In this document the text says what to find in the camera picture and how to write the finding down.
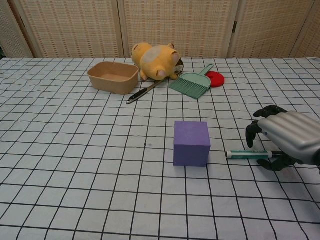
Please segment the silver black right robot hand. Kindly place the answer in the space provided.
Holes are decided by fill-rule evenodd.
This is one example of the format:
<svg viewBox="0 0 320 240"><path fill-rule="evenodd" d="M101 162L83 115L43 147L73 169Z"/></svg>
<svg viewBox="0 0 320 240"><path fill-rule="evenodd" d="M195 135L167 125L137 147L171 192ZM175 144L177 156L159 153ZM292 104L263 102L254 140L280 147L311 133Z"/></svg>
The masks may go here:
<svg viewBox="0 0 320 240"><path fill-rule="evenodd" d="M261 117L246 127L249 148L259 133L275 144L282 154L273 162L258 159L257 163L269 171L278 172L293 166L320 165L320 123L297 111L287 111L276 105L266 106L253 114Z"/></svg>

